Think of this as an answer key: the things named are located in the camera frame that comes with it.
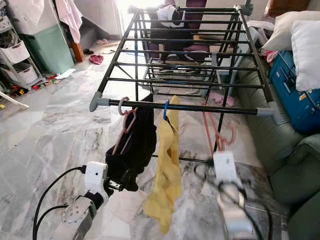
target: marble floor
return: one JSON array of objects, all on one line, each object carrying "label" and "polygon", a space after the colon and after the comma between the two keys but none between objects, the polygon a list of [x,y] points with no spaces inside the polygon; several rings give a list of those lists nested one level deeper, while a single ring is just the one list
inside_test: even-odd
[{"label": "marble floor", "polygon": [[[105,161],[105,152],[115,144],[122,126],[122,117],[116,107],[98,107],[89,112],[89,103],[97,90],[113,57],[109,53],[116,46],[94,45],[96,54],[103,54],[104,61],[95,65],[88,61],[78,63],[72,75],[58,84],[29,92],[18,100],[28,104],[25,111],[2,100],[6,108],[0,119],[0,239],[30,240],[35,208],[47,186],[65,170],[89,161]],[[120,55],[122,62],[134,56]],[[139,69],[141,78],[144,71]],[[113,76],[125,76],[115,68]],[[109,82],[104,96],[134,99],[134,84]],[[148,94],[139,89],[139,98]],[[156,97],[156,101],[165,98]],[[181,98],[183,103],[190,99]],[[161,111],[155,110],[155,124]],[[235,143],[226,149],[234,154],[237,173],[243,180],[250,198],[264,199],[272,211],[274,240],[287,240],[286,208],[272,196],[267,175],[257,156],[246,118],[227,114],[222,134],[230,136],[228,124],[236,131]],[[182,157],[207,159],[210,148],[206,137],[203,116],[197,112],[179,113],[179,151]],[[137,178],[139,191],[117,192],[108,204],[99,210],[87,240],[223,240],[223,226],[216,201],[217,191],[207,180],[194,174],[197,163],[181,161],[183,194],[175,203],[172,224],[166,235],[161,234],[155,219],[143,212],[144,202],[152,191],[157,159],[152,158],[145,171]],[[197,171],[208,179],[214,178],[212,168],[201,164]],[[83,175],[73,172],[64,177],[47,194],[40,214],[46,209],[70,203],[84,193]],[[267,236],[268,219],[259,205],[248,203],[248,212]],[[60,221],[61,211],[51,212],[41,223],[39,240],[50,239]]]}]

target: yellow cloth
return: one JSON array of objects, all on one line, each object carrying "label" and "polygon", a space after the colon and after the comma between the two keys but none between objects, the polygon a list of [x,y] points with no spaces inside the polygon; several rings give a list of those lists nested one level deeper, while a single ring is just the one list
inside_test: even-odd
[{"label": "yellow cloth", "polygon": [[[170,104],[179,103],[179,98],[173,96]],[[158,128],[159,150],[154,188],[144,206],[144,213],[158,220],[163,234],[170,228],[175,200],[182,194],[178,112],[178,110],[166,111],[169,122],[161,118]]]}]

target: blue suitcase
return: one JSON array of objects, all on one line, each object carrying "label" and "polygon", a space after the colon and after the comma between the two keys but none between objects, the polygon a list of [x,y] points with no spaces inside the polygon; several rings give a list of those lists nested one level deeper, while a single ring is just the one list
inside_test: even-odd
[{"label": "blue suitcase", "polygon": [[281,51],[270,70],[273,83],[289,114],[293,128],[303,134],[320,132],[320,89],[296,90],[296,68],[292,51]]}]

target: drying rack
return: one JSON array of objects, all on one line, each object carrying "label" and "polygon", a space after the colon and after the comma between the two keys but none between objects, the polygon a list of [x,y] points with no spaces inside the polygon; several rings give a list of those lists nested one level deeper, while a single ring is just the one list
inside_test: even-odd
[{"label": "drying rack", "polygon": [[[107,86],[109,81],[120,81],[120,82],[134,82],[135,83],[135,101],[126,100],[123,102],[122,106],[125,107],[139,107],[139,108],[153,108],[153,109],[164,109],[165,102],[144,102],[139,100],[139,86],[146,85],[149,86],[151,93],[153,94],[161,94],[161,95],[177,95],[182,97],[201,97],[199,95],[194,94],[174,94],[174,93],[160,93],[155,92],[154,87],[171,87],[171,88],[185,88],[185,89],[206,89],[205,95],[205,105],[196,105],[196,104],[169,104],[167,109],[172,110],[183,110],[183,111],[195,111],[195,112],[211,112],[211,113],[220,113],[219,123],[218,123],[218,131],[221,131],[224,114],[245,114],[245,115],[256,115],[260,117],[272,117],[275,124],[280,124],[281,118],[279,109],[277,104],[275,103],[272,93],[270,91],[267,78],[263,71],[262,63],[260,62],[258,52],[254,46],[252,37],[249,32],[248,25],[246,23],[243,10],[240,6],[234,6],[233,8],[179,8],[179,11],[185,11],[185,15],[227,15],[230,16],[229,20],[176,20],[175,23],[188,23],[188,24],[209,24],[210,26],[215,26],[217,24],[226,25],[225,30],[215,29],[214,27],[208,27],[208,29],[181,29],[181,28],[170,28],[170,29],[162,29],[162,28],[150,28],[147,27],[148,23],[170,23],[172,20],[150,20],[146,19],[147,14],[156,13],[154,11],[148,11],[146,9],[137,9],[134,13],[134,16],[131,22],[128,25],[127,30],[125,31],[123,38],[121,39],[119,46],[114,53],[114,56],[111,60],[111,63],[102,79],[102,82],[94,94],[91,103],[90,103],[90,111],[93,112],[97,106],[118,106],[120,100],[119,99],[110,99],[103,98],[103,92]],[[130,32],[134,32],[134,37],[129,37]],[[222,39],[210,39],[210,40],[202,40],[202,39],[154,39],[150,38],[150,33],[152,31],[188,31],[192,34],[204,35],[207,36],[220,36]],[[245,34],[245,41],[240,41],[240,34]],[[124,45],[127,41],[134,41],[134,49],[124,49]],[[175,43],[183,43],[183,42],[191,42],[197,45],[214,45],[219,46],[219,52],[216,53],[217,57],[217,65],[196,65],[196,64],[167,64],[157,63],[157,58],[152,58],[154,54],[184,54],[190,55],[191,52],[188,51],[165,51],[165,50],[150,50],[149,45],[151,43],[167,43],[167,42],[175,42]],[[248,44],[250,52],[249,53],[238,53],[237,46],[238,44]],[[227,52],[227,48],[229,45],[233,45],[233,52]],[[134,54],[134,63],[129,62],[119,62],[118,58],[121,53],[131,53]],[[138,54],[143,54],[145,58],[145,63],[138,62]],[[192,55],[200,54],[203,55],[203,52],[192,52]],[[239,67],[235,66],[236,58],[243,57],[252,57],[254,59],[255,67]],[[223,58],[231,58],[230,66],[221,66]],[[131,76],[127,71],[125,71],[126,66],[134,66],[134,76]],[[139,79],[139,68],[138,67],[146,67],[143,78]],[[116,78],[111,77],[111,74],[114,68],[117,67],[121,71],[123,71],[128,78]],[[175,75],[180,77],[186,76],[202,76],[208,77],[208,81],[201,80],[190,80],[190,79],[168,79],[165,77],[158,77],[161,74],[161,69],[164,68],[175,68],[179,71],[178,73],[167,73],[168,75]],[[227,70],[228,71],[228,82],[227,83],[219,83],[214,82],[217,75],[217,70]],[[205,71],[206,74],[199,74],[199,71]],[[260,85],[249,85],[249,84],[230,84],[231,77],[233,71],[251,71],[257,72]],[[224,89],[224,98],[222,106],[212,106],[207,105],[208,97],[212,88],[223,88]],[[227,98],[228,92],[230,88],[252,88],[252,89],[262,89],[265,99],[267,101],[268,108],[241,108],[241,107],[227,107]],[[215,144],[214,151],[217,150],[217,143]],[[201,159],[193,159],[193,158],[185,158],[181,157],[181,160],[193,161],[193,162],[207,162]]]}]

